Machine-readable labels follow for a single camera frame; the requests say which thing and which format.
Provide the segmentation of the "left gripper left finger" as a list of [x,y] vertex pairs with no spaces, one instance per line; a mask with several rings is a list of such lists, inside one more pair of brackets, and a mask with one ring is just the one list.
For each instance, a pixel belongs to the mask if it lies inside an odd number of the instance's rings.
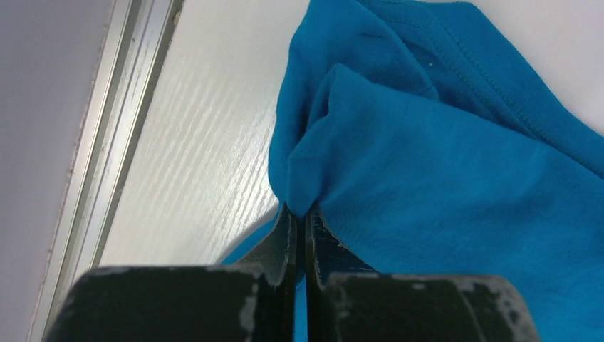
[[298,221],[283,207],[237,262],[83,275],[47,341],[292,341]]

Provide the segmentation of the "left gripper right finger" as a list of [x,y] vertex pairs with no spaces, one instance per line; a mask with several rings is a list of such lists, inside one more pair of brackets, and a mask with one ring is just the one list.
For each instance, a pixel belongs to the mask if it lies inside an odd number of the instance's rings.
[[306,215],[309,341],[538,341],[520,293],[494,275],[386,274]]

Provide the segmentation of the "blue t-shirt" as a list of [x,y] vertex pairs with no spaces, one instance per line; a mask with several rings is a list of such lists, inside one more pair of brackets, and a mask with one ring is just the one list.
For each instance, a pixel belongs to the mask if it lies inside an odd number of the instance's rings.
[[473,4],[311,1],[269,183],[379,271],[499,274],[544,341],[603,339],[603,137]]

